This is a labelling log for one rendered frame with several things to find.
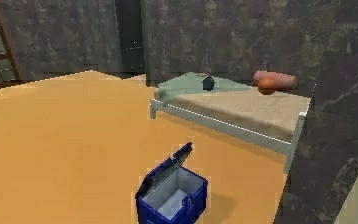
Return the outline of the blue open cooler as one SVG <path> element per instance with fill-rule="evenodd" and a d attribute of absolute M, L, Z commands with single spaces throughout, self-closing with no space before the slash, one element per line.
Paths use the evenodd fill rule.
<path fill-rule="evenodd" d="M 188 142 L 150 171 L 135 194 L 139 224 L 195 224 L 207 207 L 208 181 L 182 164 Z"/>

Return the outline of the pale green blanket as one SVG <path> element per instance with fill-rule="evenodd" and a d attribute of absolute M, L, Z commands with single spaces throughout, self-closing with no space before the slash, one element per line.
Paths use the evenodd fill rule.
<path fill-rule="evenodd" d="M 206 91 L 203 89 L 202 81 L 210 75 L 201 75 L 200 73 L 187 72 L 178 77 L 164 81 L 155 89 L 154 96 L 159 99 L 164 106 L 168 105 L 176 97 L 187 94 L 203 94 L 227 91 L 247 91 L 248 85 L 241 84 L 229 79 L 211 76 L 214 81 L 214 89 Z"/>

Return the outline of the small dark blue object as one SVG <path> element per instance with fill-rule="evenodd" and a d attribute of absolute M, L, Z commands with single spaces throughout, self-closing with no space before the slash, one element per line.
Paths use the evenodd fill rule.
<path fill-rule="evenodd" d="M 215 81 L 211 76 L 207 76 L 203 81 L 203 89 L 206 91 L 212 91 L 214 89 Z"/>

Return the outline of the dark room door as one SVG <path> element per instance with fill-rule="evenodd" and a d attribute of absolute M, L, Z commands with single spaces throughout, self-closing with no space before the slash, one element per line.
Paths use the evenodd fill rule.
<path fill-rule="evenodd" d="M 126 73 L 145 72 L 140 0 L 115 0 L 122 54 Z"/>

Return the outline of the orange pillow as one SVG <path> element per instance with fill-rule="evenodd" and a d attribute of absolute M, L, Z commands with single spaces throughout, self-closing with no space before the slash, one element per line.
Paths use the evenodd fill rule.
<path fill-rule="evenodd" d="M 263 77 L 257 82 L 258 91 L 262 95 L 272 95 L 276 91 L 284 89 L 286 82 L 281 79 L 275 79 L 273 77 Z"/>

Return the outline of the pink pillow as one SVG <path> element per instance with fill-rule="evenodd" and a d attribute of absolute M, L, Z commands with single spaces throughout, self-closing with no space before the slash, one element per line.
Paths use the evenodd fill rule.
<path fill-rule="evenodd" d="M 295 85 L 296 85 L 296 81 L 297 81 L 297 78 L 295 76 L 292 76 L 292 75 L 278 73 L 278 72 L 257 71 L 253 75 L 253 83 L 255 85 L 257 85 L 258 80 L 260 78 L 263 78 L 263 77 L 273 77 L 275 79 L 284 80 L 286 82 L 286 85 L 285 85 L 284 89 L 292 89 L 292 88 L 294 88 Z"/>

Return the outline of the grey frame bed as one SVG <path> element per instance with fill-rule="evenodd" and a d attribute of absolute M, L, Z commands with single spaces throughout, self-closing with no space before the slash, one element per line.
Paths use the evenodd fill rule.
<path fill-rule="evenodd" d="M 180 95 L 166 106 L 154 96 L 150 117 L 163 111 L 283 154 L 288 172 L 310 99 L 284 92 L 262 95 L 249 87 L 247 91 Z"/>

